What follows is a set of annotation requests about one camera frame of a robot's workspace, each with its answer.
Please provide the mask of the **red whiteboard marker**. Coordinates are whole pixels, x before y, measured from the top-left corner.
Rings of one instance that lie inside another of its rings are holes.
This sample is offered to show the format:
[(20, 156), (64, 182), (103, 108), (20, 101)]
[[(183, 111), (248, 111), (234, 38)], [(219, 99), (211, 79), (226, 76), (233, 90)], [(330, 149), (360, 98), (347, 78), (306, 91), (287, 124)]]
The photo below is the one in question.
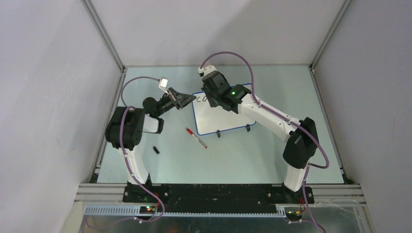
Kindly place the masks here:
[(194, 137), (194, 138), (198, 141), (198, 143), (200, 143), (205, 149), (207, 149), (207, 145), (206, 145), (198, 136), (196, 136), (191, 129), (186, 128), (186, 131), (187, 131), (192, 137)]

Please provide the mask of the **blue framed whiteboard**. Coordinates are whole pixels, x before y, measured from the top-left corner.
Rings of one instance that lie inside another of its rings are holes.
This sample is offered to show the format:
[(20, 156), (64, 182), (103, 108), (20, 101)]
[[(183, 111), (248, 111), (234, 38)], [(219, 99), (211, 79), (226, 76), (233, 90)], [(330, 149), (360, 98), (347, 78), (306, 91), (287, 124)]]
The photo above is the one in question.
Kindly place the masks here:
[(233, 129), (245, 128), (256, 124), (246, 116), (224, 110), (222, 107), (210, 107), (203, 91), (195, 92), (196, 99), (191, 103), (196, 131), (198, 135), (214, 134)]

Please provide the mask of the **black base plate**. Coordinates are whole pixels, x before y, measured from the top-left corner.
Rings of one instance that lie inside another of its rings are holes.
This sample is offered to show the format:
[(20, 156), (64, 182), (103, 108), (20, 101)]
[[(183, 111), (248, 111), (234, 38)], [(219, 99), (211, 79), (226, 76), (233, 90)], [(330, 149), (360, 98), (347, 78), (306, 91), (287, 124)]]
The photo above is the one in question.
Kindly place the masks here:
[(122, 201), (165, 206), (178, 214), (274, 214), (278, 204), (314, 203), (312, 189), (292, 192), (271, 184), (145, 184), (127, 183)]

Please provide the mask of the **aluminium frame rail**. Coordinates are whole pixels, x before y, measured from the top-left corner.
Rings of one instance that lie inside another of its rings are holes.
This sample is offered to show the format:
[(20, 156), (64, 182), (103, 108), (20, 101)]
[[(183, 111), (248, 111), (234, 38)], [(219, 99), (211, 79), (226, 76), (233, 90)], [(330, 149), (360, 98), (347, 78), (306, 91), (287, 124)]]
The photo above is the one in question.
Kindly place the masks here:
[(283, 217), (308, 208), (361, 208), (366, 205), (357, 184), (307, 184), (288, 191), (279, 184), (154, 184), (146, 190), (125, 183), (86, 183), (75, 202), (85, 212), (116, 216)]

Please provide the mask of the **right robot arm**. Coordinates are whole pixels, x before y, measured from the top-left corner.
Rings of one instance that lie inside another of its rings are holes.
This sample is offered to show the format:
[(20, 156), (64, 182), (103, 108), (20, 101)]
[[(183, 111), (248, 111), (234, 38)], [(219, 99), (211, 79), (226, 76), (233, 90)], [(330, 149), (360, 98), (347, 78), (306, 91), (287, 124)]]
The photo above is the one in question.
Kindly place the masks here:
[(303, 120), (289, 117), (260, 100), (254, 100), (252, 91), (244, 85), (231, 86), (225, 76), (216, 71), (200, 69), (202, 90), (211, 107), (248, 117), (275, 133), (286, 145), (283, 159), (287, 163), (285, 186), (282, 195), (285, 201), (295, 203), (302, 197), (302, 182), (314, 156), (318, 142), (315, 122), (307, 117)]

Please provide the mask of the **black marker cap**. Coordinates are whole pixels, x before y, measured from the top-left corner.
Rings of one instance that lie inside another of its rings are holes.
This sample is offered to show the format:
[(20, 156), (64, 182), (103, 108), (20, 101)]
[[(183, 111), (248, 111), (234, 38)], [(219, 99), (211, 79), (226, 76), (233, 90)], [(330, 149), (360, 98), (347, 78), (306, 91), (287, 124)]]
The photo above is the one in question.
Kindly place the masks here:
[(153, 147), (153, 150), (155, 151), (156, 154), (160, 154), (159, 150), (157, 149), (157, 147)]

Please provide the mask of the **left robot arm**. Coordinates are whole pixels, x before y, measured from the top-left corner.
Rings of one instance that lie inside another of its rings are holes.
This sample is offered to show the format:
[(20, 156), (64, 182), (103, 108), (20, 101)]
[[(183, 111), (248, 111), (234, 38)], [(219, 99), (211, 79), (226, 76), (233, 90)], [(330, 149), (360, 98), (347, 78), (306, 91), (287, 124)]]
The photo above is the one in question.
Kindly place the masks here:
[(169, 88), (159, 99), (147, 97), (141, 108), (133, 106), (118, 106), (105, 129), (105, 139), (117, 149), (123, 157), (128, 171), (128, 182), (139, 184), (135, 196), (141, 202), (153, 198), (154, 190), (145, 184), (150, 175), (142, 156), (138, 153), (138, 145), (144, 133), (160, 134), (163, 131), (164, 120), (160, 116), (175, 108), (181, 110), (196, 100), (194, 95), (185, 94)]

